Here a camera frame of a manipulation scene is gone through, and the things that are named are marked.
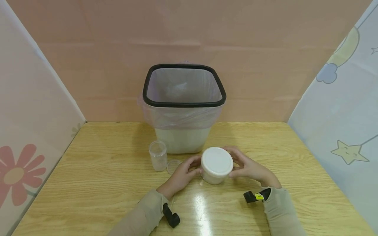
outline blue cloud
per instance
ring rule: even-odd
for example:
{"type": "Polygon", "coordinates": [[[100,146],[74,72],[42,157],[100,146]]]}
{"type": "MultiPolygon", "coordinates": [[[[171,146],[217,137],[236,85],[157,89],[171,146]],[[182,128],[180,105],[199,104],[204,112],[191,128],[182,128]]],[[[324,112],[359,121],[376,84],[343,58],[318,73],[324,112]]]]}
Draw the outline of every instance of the blue cloud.
{"type": "Polygon", "coordinates": [[[318,82],[333,83],[337,78],[336,70],[337,66],[335,64],[326,63],[316,76],[316,80],[318,82]]]}

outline black wrist strap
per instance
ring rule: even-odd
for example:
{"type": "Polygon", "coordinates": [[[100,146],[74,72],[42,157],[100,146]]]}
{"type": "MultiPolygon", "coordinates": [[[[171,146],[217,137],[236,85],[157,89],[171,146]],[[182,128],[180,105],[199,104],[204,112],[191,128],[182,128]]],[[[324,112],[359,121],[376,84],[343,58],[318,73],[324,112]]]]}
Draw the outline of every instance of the black wrist strap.
{"type": "Polygon", "coordinates": [[[163,205],[163,214],[166,217],[168,224],[172,228],[175,228],[180,223],[180,217],[178,216],[177,213],[172,214],[172,211],[169,209],[167,203],[164,203],[163,205]]]}
{"type": "Polygon", "coordinates": [[[270,196],[271,192],[272,192],[272,189],[267,188],[256,194],[253,194],[251,191],[249,191],[243,195],[247,203],[251,203],[251,202],[257,202],[257,201],[266,201],[268,197],[270,196]]]}

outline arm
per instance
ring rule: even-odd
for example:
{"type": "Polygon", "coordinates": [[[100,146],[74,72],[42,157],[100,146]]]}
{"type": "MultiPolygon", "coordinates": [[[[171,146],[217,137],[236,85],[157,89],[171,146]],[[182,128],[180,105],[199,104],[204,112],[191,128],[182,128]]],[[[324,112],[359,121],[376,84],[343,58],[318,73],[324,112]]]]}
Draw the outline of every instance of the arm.
{"type": "Polygon", "coordinates": [[[201,169],[201,156],[192,156],[181,163],[173,175],[156,190],[149,191],[127,215],[109,232],[108,236],[148,236],[163,217],[163,205],[175,193],[185,188],[201,169]]]}
{"type": "Polygon", "coordinates": [[[239,167],[229,174],[231,178],[249,177],[261,183],[261,187],[272,189],[269,198],[264,201],[266,218],[272,236],[305,236],[289,192],[282,188],[278,178],[269,169],[244,155],[234,147],[224,147],[239,167]]]}
{"type": "Polygon", "coordinates": [[[269,198],[264,201],[271,236],[305,236],[289,192],[284,188],[271,189],[269,198]]]}
{"type": "Polygon", "coordinates": [[[127,215],[109,232],[108,236],[148,236],[163,217],[167,198],[156,190],[149,191],[127,215]]]}

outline black trash can rim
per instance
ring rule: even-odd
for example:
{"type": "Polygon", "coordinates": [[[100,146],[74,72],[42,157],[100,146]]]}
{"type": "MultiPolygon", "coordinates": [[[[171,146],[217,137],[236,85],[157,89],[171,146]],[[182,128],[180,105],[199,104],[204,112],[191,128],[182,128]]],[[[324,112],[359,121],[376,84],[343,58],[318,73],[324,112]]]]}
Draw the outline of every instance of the black trash can rim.
{"type": "Polygon", "coordinates": [[[175,108],[201,108],[201,107],[217,107],[217,106],[222,106],[225,101],[226,101],[226,91],[223,88],[222,82],[220,81],[217,73],[215,70],[209,66],[204,66],[204,65],[195,65],[195,64],[158,64],[152,66],[147,73],[146,80],[144,82],[144,87],[143,87],[143,100],[146,104],[154,107],[175,107],[175,108]],[[150,83],[150,78],[152,73],[157,70],[157,69],[164,69],[164,68],[173,68],[173,69],[202,69],[205,71],[209,71],[217,85],[220,91],[220,94],[222,96],[222,99],[216,102],[156,102],[152,101],[147,97],[147,91],[148,91],[148,85],[150,83]]]}

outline hand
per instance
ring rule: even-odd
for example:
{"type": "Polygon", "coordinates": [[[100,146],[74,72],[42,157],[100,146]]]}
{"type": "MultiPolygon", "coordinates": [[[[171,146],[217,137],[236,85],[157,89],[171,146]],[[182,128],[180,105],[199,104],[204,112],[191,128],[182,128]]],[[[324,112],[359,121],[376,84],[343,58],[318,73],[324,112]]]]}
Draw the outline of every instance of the hand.
{"type": "Polygon", "coordinates": [[[199,167],[200,165],[201,156],[192,156],[186,159],[156,191],[163,194],[169,200],[175,193],[184,189],[196,175],[202,173],[200,168],[189,171],[190,168],[199,167]]]}
{"type": "Polygon", "coordinates": [[[230,178],[249,177],[259,181],[262,187],[282,188],[277,177],[265,166],[255,162],[236,147],[224,147],[223,149],[230,152],[234,162],[239,165],[230,172],[230,178]]]}

